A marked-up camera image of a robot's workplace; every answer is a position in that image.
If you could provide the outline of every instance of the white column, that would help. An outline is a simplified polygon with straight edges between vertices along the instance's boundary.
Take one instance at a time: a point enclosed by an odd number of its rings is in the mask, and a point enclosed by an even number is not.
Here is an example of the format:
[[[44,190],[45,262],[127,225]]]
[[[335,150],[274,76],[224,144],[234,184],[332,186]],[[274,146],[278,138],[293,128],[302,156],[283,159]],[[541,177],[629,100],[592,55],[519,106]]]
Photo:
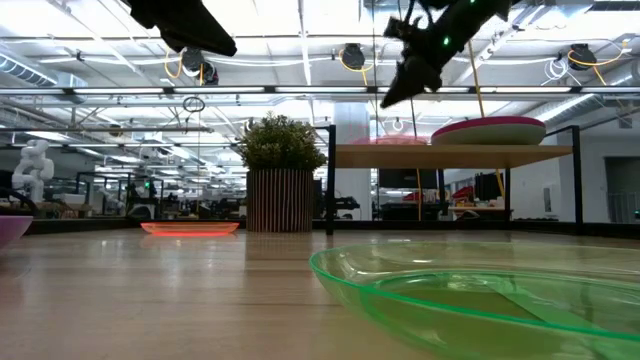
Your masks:
[[[367,103],[335,103],[333,119],[338,145],[369,140]],[[371,220],[371,169],[336,169],[335,196],[352,196],[360,204],[360,210],[339,210],[340,217],[351,214],[353,220]]]

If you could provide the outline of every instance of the potted plant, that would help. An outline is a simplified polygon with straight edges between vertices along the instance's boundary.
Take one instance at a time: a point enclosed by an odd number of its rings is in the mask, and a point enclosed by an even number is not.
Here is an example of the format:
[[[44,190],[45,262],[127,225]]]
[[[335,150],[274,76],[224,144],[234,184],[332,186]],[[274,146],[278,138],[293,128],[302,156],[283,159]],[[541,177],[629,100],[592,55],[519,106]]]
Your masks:
[[[247,173],[247,229],[311,231],[313,171],[326,162],[309,124],[268,113],[240,140]]]

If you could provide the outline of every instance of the purple bowl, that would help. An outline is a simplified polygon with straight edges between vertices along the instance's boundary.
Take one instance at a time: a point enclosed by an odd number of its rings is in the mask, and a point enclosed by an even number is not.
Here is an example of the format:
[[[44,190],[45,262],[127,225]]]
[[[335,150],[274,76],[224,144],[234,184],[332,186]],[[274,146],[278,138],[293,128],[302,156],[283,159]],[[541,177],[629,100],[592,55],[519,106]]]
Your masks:
[[[32,221],[33,216],[0,216],[0,249],[20,239]]]

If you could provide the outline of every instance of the green transparent plastic plate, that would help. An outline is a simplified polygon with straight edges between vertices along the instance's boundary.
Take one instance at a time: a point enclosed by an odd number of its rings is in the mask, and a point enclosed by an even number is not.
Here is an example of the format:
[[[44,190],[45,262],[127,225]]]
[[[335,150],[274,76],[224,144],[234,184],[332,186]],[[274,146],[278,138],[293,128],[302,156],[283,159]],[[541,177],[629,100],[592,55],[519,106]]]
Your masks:
[[[444,358],[640,357],[640,251],[403,242],[310,263],[349,310]]]

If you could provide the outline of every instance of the green plant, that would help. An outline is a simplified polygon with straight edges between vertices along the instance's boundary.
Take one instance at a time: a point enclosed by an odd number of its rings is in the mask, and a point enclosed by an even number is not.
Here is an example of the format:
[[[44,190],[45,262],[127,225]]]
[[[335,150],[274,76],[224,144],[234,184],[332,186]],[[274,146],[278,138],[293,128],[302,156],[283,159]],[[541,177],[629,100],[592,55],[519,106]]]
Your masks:
[[[327,161],[314,144],[315,130],[311,125],[269,112],[240,140],[238,149],[250,170],[313,171]]]

